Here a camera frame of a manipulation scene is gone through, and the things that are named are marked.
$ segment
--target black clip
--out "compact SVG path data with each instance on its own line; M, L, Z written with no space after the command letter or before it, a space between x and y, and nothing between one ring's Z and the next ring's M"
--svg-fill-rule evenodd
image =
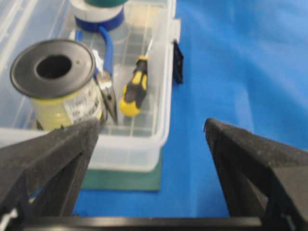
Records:
M182 84L183 80L183 60L184 56L180 51L178 43L174 40L173 42L173 78L178 84Z

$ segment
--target tape roll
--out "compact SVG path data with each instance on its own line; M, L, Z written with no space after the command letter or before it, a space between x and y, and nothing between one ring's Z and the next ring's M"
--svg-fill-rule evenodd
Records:
M115 7L123 5L128 0L85 0L90 5L98 7Z
M70 0L70 4L78 26L90 32L98 32L103 26L113 30L124 21L123 5L113 8L99 8L87 4L83 0Z
M95 58L83 44L54 39L23 51L11 68L11 81L31 98L45 130L69 126L106 115L93 76Z
M73 14L76 18L90 23L108 21L121 12L123 6L100 8L87 4L84 0L70 0Z

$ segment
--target yellow and black screwdriver handle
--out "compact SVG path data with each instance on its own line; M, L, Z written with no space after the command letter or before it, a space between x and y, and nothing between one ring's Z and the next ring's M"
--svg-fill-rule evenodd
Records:
M134 117L141 111L148 85L148 57L140 56L136 63L131 81L123 88L120 110L128 117Z

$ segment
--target blue tablecloth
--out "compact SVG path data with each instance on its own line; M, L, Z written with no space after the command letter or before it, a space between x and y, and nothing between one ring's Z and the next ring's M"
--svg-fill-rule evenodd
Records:
M174 85L159 192L82 191L83 216L225 217L207 118L308 148L308 1L178 0L183 85Z

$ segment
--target pliers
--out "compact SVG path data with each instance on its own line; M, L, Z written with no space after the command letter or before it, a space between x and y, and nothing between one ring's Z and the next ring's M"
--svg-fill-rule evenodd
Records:
M104 63L102 66L102 61L98 56L98 53L94 52L95 61L96 61L96 73L95 79L101 90L102 97L105 103L105 106L111 115L113 121L117 123L117 110L116 110L116 94L114 89L114 84L112 81L113 76L113 56L114 56L114 47L110 35L107 30L100 26L99 33L106 44L106 51L104 56ZM75 33L75 41L82 41L82 31L78 30Z

